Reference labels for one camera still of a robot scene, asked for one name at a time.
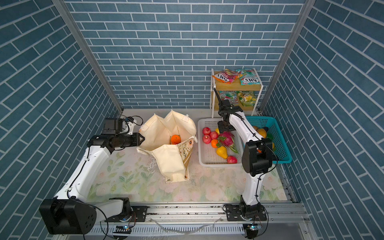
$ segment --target red apple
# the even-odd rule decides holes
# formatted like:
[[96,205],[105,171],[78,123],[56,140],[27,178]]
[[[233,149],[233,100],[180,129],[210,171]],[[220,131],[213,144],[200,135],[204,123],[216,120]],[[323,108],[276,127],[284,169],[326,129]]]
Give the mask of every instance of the red apple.
[[237,163],[237,159],[234,156],[228,156],[227,163]]
[[209,134],[209,136],[211,136],[212,139],[217,139],[218,138],[217,132],[211,132],[211,134]]
[[209,129],[208,127],[203,128],[204,135],[209,135],[210,133],[211,133],[211,129]]
[[206,135],[203,136],[203,142],[204,142],[205,144],[210,144],[211,141],[212,141],[212,138],[211,138],[208,134],[206,134]]

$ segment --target shelf rack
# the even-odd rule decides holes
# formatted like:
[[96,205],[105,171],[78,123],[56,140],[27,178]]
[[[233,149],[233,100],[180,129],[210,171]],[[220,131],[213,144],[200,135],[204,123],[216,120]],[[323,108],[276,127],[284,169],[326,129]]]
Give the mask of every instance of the shelf rack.
[[[247,84],[247,85],[241,85],[240,80],[236,79],[233,83],[231,84],[226,84],[222,83],[219,80],[215,79],[214,77],[211,76],[211,97],[210,97],[210,104],[209,108],[212,110],[212,118],[214,117],[214,111],[218,110],[218,101],[216,100],[216,95],[214,92],[214,88],[216,88],[217,91],[258,91],[259,93],[257,94],[257,99],[255,105],[252,106],[243,106],[239,100],[238,104],[235,104],[235,106],[240,106],[243,111],[252,111],[251,116],[253,116],[257,103],[259,102],[261,92],[264,88],[264,85],[259,77],[259,74],[257,73],[256,69],[253,69],[257,75],[257,78],[260,81],[260,84]],[[215,75],[219,73],[220,71],[214,71],[213,68],[211,68],[211,75]]]

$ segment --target floral tablecloth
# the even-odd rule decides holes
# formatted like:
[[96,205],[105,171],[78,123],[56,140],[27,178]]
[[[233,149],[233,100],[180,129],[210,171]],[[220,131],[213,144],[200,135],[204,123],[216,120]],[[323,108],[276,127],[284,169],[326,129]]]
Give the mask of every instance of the floral tablecloth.
[[[203,167],[197,144],[188,166],[190,180],[166,183],[152,156],[135,147],[114,151],[94,181],[88,202],[103,202],[113,197],[129,197],[131,202],[221,202],[239,201],[246,182],[242,167]],[[260,199],[287,200],[277,170],[267,173]]]

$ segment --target metal pole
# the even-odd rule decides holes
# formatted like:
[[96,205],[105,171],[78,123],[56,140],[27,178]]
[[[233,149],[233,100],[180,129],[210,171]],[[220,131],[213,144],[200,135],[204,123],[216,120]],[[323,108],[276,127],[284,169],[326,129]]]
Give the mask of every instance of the metal pole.
[[96,61],[95,57],[93,56],[93,53],[88,46],[88,43],[85,41],[83,35],[81,34],[81,31],[77,26],[74,18],[72,17],[64,0],[52,0],[52,2],[55,5],[57,11],[60,13],[61,17],[63,18],[65,24],[71,31],[80,49],[83,51],[85,57],[88,59],[89,64],[95,71],[97,77],[99,78],[101,84],[104,86],[112,102],[115,104],[119,113],[122,113],[122,111],[124,110],[122,105],[120,104],[115,92],[111,88],[107,78],[105,77],[103,71],[101,70],[99,63]]
[[285,66],[285,63],[288,60],[289,55],[292,52],[293,47],[295,46],[296,40],[299,37],[299,34],[301,30],[303,29],[304,23],[308,18],[308,15],[313,7],[313,4],[316,0],[307,0],[303,6],[303,8],[300,11],[299,17],[297,19],[297,22],[295,26],[293,27],[292,33],[290,38],[288,39],[287,45],[284,49],[283,54],[281,55],[280,61],[277,64],[277,67],[275,69],[275,72],[272,75],[271,81],[268,85],[268,88],[266,90],[266,93],[263,97],[262,103],[260,105],[260,112],[262,112],[266,106],[266,103],[268,102],[272,91],[281,75],[281,72],[283,71],[283,68]]

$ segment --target teal plastic basket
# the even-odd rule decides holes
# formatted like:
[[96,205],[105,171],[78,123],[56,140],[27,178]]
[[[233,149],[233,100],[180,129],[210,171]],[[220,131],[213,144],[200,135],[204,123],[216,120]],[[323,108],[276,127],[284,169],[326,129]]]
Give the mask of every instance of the teal plastic basket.
[[248,122],[252,126],[259,128],[268,127],[268,133],[273,136],[273,143],[275,144],[276,151],[274,152],[279,157],[279,163],[290,163],[292,162],[291,153],[288,150],[287,144],[281,134],[281,130],[277,121],[273,117],[259,117],[259,116],[247,116]]

